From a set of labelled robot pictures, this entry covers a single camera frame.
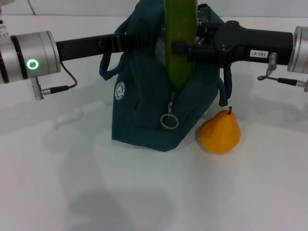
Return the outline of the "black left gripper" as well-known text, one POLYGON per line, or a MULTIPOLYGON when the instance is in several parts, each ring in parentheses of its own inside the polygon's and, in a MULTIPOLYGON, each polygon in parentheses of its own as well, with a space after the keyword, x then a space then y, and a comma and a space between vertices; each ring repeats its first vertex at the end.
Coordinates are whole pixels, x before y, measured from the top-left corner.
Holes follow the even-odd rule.
POLYGON ((161 38, 138 35, 110 34, 56 42, 60 60, 73 60, 118 51, 133 51, 141 48, 162 50, 165 41, 161 38))

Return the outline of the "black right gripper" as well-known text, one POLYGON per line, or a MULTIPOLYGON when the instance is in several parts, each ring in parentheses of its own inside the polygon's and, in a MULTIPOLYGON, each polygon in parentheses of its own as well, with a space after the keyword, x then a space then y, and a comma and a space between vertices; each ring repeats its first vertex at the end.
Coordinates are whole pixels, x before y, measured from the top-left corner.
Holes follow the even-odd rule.
POLYGON ((214 37, 215 48, 172 41, 172 54, 185 56, 194 63, 216 63, 229 66, 237 61, 268 63, 269 55, 278 55, 278 65, 288 65, 293 51, 293 34, 290 32, 247 29, 237 21, 218 24, 200 23, 197 37, 214 37))

